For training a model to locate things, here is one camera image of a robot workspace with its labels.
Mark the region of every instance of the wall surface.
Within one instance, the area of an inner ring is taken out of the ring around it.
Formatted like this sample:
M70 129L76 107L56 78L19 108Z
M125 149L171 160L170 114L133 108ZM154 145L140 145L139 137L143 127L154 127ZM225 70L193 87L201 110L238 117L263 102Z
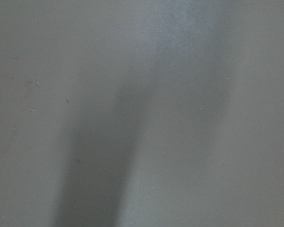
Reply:
M0 0L0 227L284 227L284 0Z

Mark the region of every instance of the gray surface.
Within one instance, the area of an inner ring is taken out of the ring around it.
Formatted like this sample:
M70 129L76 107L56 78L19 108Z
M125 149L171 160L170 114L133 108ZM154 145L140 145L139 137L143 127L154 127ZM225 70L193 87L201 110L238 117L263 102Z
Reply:
M1 226L284 227L284 0L0 1Z

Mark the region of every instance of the white speck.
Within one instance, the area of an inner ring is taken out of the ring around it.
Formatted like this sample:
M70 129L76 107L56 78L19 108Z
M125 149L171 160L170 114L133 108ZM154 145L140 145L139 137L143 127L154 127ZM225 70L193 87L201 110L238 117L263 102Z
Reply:
M40 82L37 79L35 80L35 86L40 87Z

